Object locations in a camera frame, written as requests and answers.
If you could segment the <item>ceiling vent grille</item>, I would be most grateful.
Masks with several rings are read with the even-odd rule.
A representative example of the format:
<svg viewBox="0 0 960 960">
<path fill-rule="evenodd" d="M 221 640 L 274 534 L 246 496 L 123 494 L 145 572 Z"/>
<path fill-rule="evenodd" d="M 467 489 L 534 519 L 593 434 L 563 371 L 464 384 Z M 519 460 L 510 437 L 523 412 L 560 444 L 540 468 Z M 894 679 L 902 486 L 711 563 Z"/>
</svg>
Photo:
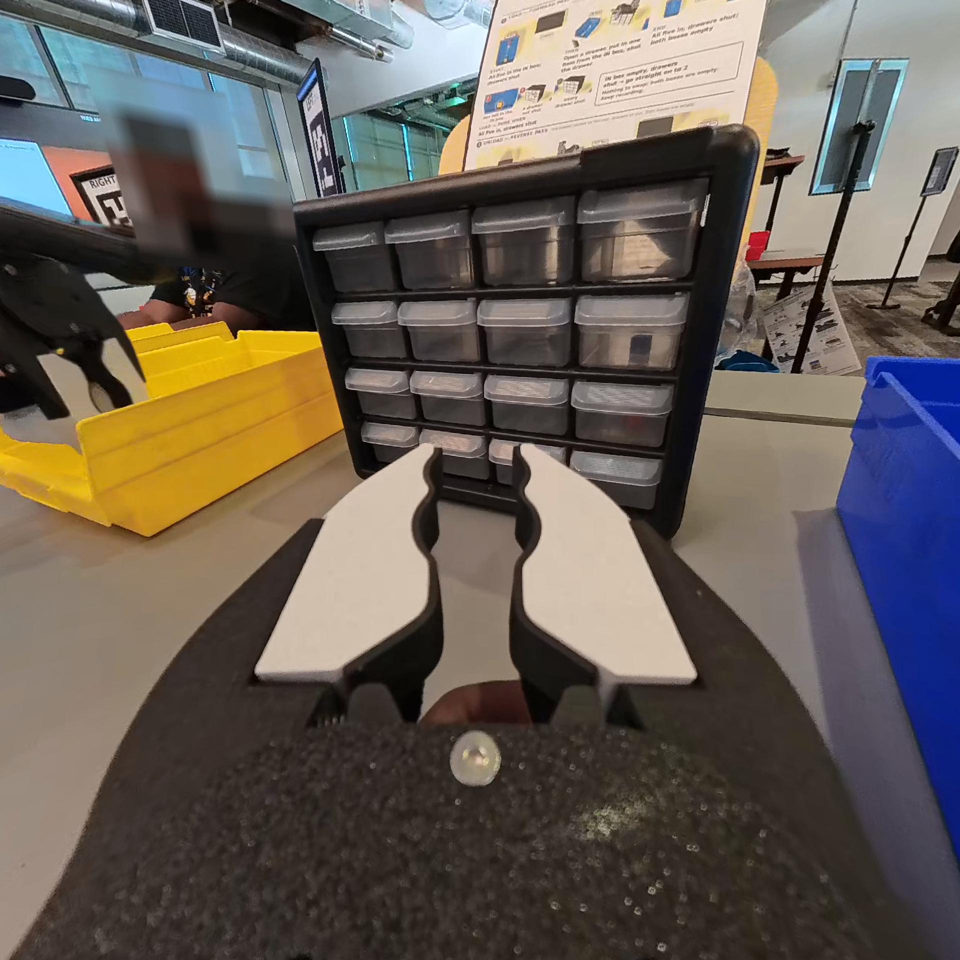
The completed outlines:
<svg viewBox="0 0 960 960">
<path fill-rule="evenodd" d="M 143 1 L 142 6 L 153 37 L 203 53 L 224 54 L 220 21 L 213 6 L 198 1 Z"/>
</svg>

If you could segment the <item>black drawer cabinet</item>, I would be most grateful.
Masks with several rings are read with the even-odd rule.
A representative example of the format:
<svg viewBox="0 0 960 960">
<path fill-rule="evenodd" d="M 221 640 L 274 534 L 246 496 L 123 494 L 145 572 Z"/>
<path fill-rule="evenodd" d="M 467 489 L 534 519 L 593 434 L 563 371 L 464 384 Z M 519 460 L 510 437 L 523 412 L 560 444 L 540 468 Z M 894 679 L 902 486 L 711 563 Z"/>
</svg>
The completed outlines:
<svg viewBox="0 0 960 960">
<path fill-rule="evenodd" d="M 579 195 L 587 190 L 659 186 L 700 178 L 708 182 L 709 197 L 687 282 L 637 285 L 639 293 L 689 292 L 689 312 L 679 359 L 674 372 L 668 374 L 668 378 L 674 380 L 677 393 L 662 450 L 665 455 L 662 487 L 652 510 L 622 507 L 671 539 L 680 530 L 687 506 L 714 355 L 737 266 L 740 230 L 758 155 L 757 139 L 744 126 L 700 128 L 590 148 L 551 159 L 510 163 L 483 171 L 442 175 L 406 185 L 296 203 L 297 252 L 311 306 L 317 315 L 320 341 L 357 474 L 366 478 L 377 469 L 363 470 L 356 461 L 351 402 L 345 396 L 342 380 L 344 347 L 330 323 L 335 294 L 324 263 L 318 262 L 311 252 L 311 230 L 380 217 L 393 219 L 439 210 L 473 210 L 517 200 Z M 445 480 L 448 498 L 490 509 L 514 509 L 517 499 L 511 487 L 503 495 L 502 490 L 492 485 L 461 482 L 449 473 L 447 457 L 443 450 L 441 453 L 448 475 Z"/>
</svg>

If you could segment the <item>instruction poster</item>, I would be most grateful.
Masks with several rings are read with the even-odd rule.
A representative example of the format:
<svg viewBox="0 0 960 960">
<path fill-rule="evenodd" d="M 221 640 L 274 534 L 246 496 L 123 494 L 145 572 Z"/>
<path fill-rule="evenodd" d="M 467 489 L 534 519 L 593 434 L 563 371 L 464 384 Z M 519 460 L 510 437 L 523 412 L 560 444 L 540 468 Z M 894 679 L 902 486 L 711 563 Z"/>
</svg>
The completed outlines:
<svg viewBox="0 0 960 960">
<path fill-rule="evenodd" d="M 493 6 L 463 170 L 741 124 L 765 1 Z"/>
</svg>

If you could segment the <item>wooden side table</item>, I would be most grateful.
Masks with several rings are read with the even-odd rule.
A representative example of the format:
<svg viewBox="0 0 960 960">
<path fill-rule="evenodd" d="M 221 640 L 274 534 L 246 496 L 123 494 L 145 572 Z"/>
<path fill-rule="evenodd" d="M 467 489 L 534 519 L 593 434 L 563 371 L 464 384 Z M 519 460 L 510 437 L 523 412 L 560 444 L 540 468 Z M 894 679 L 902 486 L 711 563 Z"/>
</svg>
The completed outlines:
<svg viewBox="0 0 960 960">
<path fill-rule="evenodd" d="M 773 252 L 772 255 L 765 253 L 759 258 L 747 260 L 755 284 L 769 281 L 777 275 L 781 275 L 776 297 L 777 301 L 783 300 L 791 295 L 794 282 L 797 276 L 805 276 L 819 270 L 824 261 L 822 254 L 812 255 L 781 255 Z"/>
</svg>

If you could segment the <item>blue plastic bin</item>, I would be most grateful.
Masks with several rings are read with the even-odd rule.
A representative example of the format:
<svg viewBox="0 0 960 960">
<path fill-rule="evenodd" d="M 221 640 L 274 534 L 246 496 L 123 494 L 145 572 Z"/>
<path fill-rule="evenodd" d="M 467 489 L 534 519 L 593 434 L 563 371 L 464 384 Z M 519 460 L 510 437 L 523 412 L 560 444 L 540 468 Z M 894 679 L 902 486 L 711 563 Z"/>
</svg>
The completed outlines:
<svg viewBox="0 0 960 960">
<path fill-rule="evenodd" d="M 959 361 L 873 357 L 836 510 L 959 853 Z"/>
</svg>

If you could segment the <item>teal framed wall panel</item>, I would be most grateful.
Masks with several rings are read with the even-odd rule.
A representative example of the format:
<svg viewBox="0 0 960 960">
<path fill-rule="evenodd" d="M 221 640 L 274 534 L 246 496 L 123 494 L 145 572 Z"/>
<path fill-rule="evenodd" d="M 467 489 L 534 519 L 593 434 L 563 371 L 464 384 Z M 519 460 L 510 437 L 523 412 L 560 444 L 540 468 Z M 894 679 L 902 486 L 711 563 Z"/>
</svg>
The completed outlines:
<svg viewBox="0 0 960 960">
<path fill-rule="evenodd" d="M 871 129 L 854 190 L 869 191 L 873 187 L 908 64 L 907 58 L 898 57 L 840 60 L 810 181 L 810 196 L 843 191 L 860 134 L 867 126 Z"/>
</svg>

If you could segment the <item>black sign stand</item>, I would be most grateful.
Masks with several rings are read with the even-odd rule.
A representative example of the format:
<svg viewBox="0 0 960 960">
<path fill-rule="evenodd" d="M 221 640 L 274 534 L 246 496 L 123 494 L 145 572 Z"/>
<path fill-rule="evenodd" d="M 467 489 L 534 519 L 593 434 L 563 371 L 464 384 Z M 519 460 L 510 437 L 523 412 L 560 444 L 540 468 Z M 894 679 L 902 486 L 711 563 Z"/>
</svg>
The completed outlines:
<svg viewBox="0 0 960 960">
<path fill-rule="evenodd" d="M 958 146 L 941 148 L 934 151 L 926 176 L 923 180 L 923 184 L 919 191 L 916 213 L 903 239 L 898 258 L 896 259 L 894 269 L 892 270 L 892 275 L 886 284 L 886 288 L 880 302 L 869 305 L 871 310 L 889 311 L 899 309 L 898 304 L 891 302 L 891 296 L 893 294 L 895 284 L 899 278 L 907 251 L 913 240 L 913 236 L 916 232 L 918 223 L 922 217 L 928 200 L 932 197 L 941 195 L 946 191 L 951 176 L 954 172 L 954 165 L 958 159 L 958 156 Z"/>
</svg>

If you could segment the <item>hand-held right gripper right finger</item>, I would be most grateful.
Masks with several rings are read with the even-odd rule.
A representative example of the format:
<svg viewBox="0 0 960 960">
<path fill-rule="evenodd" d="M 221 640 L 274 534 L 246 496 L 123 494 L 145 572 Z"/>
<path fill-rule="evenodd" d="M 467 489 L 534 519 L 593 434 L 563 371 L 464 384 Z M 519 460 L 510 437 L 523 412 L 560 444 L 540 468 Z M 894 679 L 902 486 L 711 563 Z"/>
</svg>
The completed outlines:
<svg viewBox="0 0 960 960">
<path fill-rule="evenodd" d="M 513 451 L 509 649 L 535 725 L 641 723 L 631 700 L 698 669 L 628 515 L 532 443 Z"/>
</svg>

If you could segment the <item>printed tag card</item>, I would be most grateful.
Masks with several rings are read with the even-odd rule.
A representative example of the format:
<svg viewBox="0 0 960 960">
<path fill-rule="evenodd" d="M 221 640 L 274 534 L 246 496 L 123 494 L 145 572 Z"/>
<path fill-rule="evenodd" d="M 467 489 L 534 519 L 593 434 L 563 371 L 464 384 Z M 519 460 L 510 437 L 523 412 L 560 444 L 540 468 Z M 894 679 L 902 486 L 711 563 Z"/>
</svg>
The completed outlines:
<svg viewBox="0 0 960 960">
<path fill-rule="evenodd" d="M 91 219 L 112 229 L 134 228 L 113 165 L 70 174 Z"/>
<path fill-rule="evenodd" d="M 313 59 L 301 79 L 295 98 L 318 198 L 340 196 L 346 193 L 344 163 L 335 144 L 323 67 L 318 58 Z"/>
</svg>

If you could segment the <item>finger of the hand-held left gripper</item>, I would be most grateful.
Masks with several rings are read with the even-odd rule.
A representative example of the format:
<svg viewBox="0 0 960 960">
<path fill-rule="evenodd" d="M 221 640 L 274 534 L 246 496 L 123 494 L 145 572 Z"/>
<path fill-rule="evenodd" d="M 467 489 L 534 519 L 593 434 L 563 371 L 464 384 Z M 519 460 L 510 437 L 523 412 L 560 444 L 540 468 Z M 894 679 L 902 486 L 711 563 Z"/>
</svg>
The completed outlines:
<svg viewBox="0 0 960 960">
<path fill-rule="evenodd" d="M 82 453 L 77 420 L 69 415 L 50 419 L 39 405 L 3 412 L 1 427 L 6 437 L 17 442 L 64 446 Z"/>
<path fill-rule="evenodd" d="M 33 335 L 33 396 L 47 421 L 82 421 L 146 402 L 146 377 L 126 330 L 55 343 Z"/>
</svg>

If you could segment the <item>black tripod stand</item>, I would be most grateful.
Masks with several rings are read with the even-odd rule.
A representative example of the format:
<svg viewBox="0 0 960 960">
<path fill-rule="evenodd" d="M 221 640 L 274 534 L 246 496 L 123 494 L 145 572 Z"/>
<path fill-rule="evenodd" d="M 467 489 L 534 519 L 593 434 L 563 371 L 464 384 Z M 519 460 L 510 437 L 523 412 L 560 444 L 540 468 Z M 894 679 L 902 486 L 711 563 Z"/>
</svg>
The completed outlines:
<svg viewBox="0 0 960 960">
<path fill-rule="evenodd" d="M 792 375 L 800 375 L 803 372 L 815 322 L 823 306 L 827 282 L 830 279 L 830 273 L 834 267 L 834 259 L 846 225 L 852 199 L 857 191 L 860 173 L 875 129 L 875 121 L 871 119 L 860 119 L 856 121 L 848 131 L 847 151 L 842 169 L 841 188 L 838 192 L 840 199 L 827 238 L 822 267 L 820 268 L 806 312 L 803 316 L 795 356 L 789 369 L 789 373 Z"/>
</svg>

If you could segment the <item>monitor screen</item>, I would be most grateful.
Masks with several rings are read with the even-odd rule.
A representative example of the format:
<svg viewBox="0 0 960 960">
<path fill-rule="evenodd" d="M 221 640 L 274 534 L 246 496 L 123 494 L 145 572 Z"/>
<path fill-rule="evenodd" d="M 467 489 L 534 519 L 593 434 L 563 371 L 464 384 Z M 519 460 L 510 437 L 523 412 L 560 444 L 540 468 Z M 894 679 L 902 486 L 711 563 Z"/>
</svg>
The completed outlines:
<svg viewBox="0 0 960 960">
<path fill-rule="evenodd" d="M 31 140 L 1 138 L 1 199 L 71 214 L 41 146 Z"/>
</svg>

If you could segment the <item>silver ceiling duct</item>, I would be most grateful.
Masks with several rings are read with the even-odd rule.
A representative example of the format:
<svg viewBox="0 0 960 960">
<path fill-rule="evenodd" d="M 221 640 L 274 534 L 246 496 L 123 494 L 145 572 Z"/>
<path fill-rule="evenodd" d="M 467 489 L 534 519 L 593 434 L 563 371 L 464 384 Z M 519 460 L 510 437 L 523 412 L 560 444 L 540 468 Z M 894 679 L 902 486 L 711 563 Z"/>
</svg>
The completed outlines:
<svg viewBox="0 0 960 960">
<path fill-rule="evenodd" d="M 220 21 L 224 52 L 214 55 L 274 77 L 305 69 L 305 60 L 296 50 L 301 42 L 338 45 L 379 64 L 389 64 L 397 47 L 407 49 L 413 42 L 412 28 L 390 10 L 388 2 L 374 3 L 387 22 L 368 16 L 363 2 L 203 3 L 214 8 Z M 142 2 L 29 2 L 28 6 L 35 14 L 44 10 L 72 26 L 83 23 L 103 32 L 192 49 L 152 36 Z"/>
</svg>

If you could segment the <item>printed paper sheet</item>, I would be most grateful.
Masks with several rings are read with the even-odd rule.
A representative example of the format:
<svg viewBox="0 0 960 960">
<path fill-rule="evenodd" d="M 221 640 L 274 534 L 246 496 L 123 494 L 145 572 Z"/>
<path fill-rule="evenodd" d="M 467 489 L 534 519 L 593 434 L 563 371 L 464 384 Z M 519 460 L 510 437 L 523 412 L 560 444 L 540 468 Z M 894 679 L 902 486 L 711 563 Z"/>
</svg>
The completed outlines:
<svg viewBox="0 0 960 960">
<path fill-rule="evenodd" d="M 796 293 L 775 301 L 759 314 L 772 363 L 783 374 L 792 371 L 795 354 L 809 312 L 814 288 L 801 287 Z M 801 372 L 812 376 L 858 374 L 858 359 L 850 332 L 839 309 L 833 282 L 825 284 L 822 305 L 814 320 Z"/>
</svg>

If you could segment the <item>yellow plastic bin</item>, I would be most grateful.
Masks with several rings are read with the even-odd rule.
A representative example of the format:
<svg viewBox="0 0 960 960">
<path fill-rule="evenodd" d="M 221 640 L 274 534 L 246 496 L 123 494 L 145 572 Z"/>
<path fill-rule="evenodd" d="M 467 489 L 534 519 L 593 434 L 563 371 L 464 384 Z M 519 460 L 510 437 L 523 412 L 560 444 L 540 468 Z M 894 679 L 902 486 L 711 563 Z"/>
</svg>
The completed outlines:
<svg viewBox="0 0 960 960">
<path fill-rule="evenodd" d="M 82 421 L 78 449 L 2 434 L 3 488 L 150 537 L 343 428 L 316 332 L 129 334 L 150 398 Z"/>
</svg>

